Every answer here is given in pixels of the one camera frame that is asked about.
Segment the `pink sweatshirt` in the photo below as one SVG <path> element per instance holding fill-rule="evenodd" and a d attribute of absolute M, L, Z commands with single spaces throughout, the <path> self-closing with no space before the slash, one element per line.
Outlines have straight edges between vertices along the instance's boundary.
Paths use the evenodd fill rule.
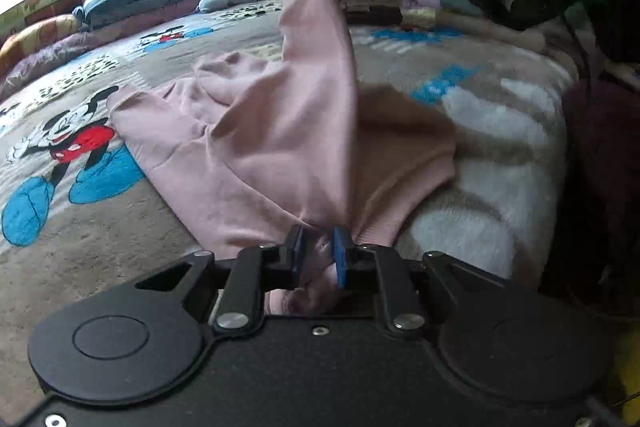
<path fill-rule="evenodd" d="M 454 125 L 390 86 L 358 82 L 337 0 L 283 0 L 279 61 L 232 52 L 151 91 L 123 87 L 112 125 L 194 239 L 219 259 L 308 232 L 298 286 L 275 314 L 334 303 L 331 232 L 390 246 L 454 176 Z"/>

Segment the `Mickey Mouse bed blanket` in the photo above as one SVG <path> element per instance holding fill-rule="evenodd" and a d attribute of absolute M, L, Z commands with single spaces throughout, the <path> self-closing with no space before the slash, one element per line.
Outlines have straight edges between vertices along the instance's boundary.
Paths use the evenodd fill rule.
<path fill-rule="evenodd" d="M 177 20 L 41 78 L 1 107 L 2 415 L 39 399 L 41 317 L 198 248 L 311 229 L 272 311 L 333 298 L 334 225 L 535 283 L 575 77 L 550 44 L 350 26 L 295 0 Z"/>

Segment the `purple floral quilt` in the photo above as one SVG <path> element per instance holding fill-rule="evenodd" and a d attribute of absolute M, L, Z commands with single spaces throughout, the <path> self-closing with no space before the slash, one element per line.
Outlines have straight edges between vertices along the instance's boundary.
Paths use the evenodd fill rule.
<path fill-rule="evenodd" d="M 11 58 L 10 67 L 1 73 L 1 101 L 6 101 L 29 83 L 95 48 L 193 13 L 200 1 L 182 0 L 161 9 L 128 17 L 96 31 L 76 32 L 19 61 Z"/>

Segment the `yellow patterned pillow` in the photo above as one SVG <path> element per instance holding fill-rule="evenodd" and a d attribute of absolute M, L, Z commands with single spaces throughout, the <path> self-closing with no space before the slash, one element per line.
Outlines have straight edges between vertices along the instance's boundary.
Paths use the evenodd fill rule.
<path fill-rule="evenodd" d="M 5 76 L 17 63 L 70 35 L 80 28 L 73 14 L 63 14 L 40 20 L 6 39 L 1 47 L 1 75 Z"/>

